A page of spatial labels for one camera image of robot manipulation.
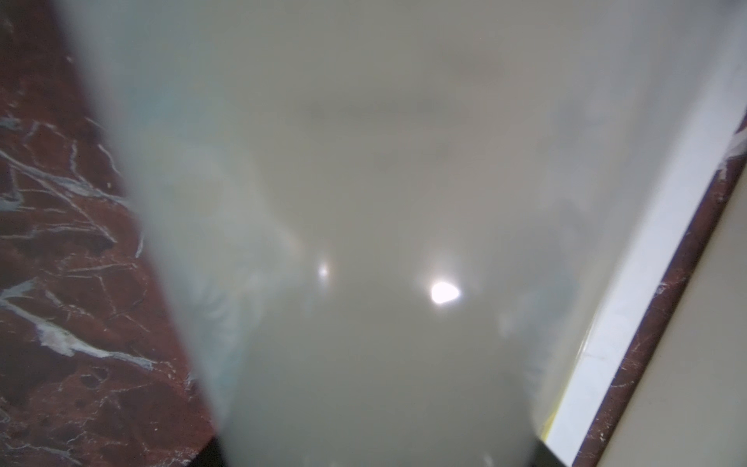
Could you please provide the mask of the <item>white wrap dispenser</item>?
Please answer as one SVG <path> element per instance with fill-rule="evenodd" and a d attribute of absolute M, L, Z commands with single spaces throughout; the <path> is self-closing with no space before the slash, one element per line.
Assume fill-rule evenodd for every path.
<path fill-rule="evenodd" d="M 624 354 L 746 106 L 746 32 L 733 33 L 678 137 L 641 225 L 602 296 L 541 439 L 563 466 L 579 453 Z"/>
<path fill-rule="evenodd" d="M 745 465 L 744 178 L 599 463 Z"/>

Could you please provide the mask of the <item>long plastic wrap roll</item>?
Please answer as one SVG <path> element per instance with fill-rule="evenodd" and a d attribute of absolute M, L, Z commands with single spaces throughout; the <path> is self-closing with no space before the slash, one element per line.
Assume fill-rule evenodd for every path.
<path fill-rule="evenodd" d="M 742 1 L 58 1 L 233 466 L 524 466 Z"/>

